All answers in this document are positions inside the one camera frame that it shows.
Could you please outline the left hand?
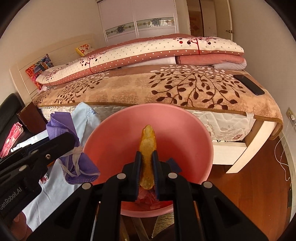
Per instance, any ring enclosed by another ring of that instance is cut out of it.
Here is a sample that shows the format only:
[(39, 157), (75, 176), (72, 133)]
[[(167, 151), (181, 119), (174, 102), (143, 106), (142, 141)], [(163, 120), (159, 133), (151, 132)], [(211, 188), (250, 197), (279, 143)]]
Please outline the left hand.
[(23, 212), (19, 213), (11, 224), (11, 233), (16, 240), (27, 240), (32, 233), (31, 228), (27, 225), (27, 219)]

